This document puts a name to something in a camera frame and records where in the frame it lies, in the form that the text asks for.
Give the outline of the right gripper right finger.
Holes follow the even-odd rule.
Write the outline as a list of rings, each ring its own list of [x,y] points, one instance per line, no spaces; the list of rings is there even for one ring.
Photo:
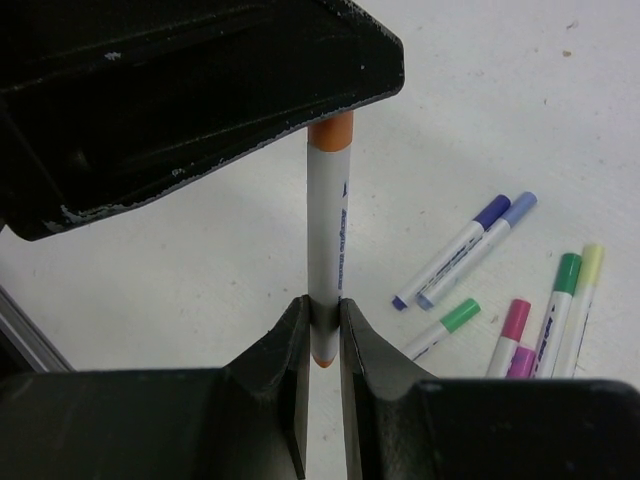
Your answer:
[[[635,479],[639,394],[603,379],[439,379],[340,305],[351,479]]]

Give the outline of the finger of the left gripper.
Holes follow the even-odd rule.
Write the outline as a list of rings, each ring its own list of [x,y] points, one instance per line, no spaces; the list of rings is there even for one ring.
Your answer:
[[[403,84],[401,40],[351,1],[5,1],[1,223],[131,211]]]

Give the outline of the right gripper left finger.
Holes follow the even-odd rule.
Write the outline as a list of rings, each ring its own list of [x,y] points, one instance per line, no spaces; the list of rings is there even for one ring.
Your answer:
[[[1,384],[5,479],[302,479],[307,296],[222,367],[23,374]]]

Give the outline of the yellow marker pen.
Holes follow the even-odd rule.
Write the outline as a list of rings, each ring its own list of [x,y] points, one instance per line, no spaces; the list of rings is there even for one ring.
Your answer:
[[[588,244],[583,249],[582,265],[552,372],[553,378],[574,377],[604,255],[605,248],[599,244]]]

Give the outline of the orange marker pen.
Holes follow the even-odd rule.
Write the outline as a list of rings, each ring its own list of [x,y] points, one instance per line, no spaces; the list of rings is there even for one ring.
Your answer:
[[[343,293],[352,111],[308,127],[307,272],[311,300],[311,355],[329,367],[339,348]]]

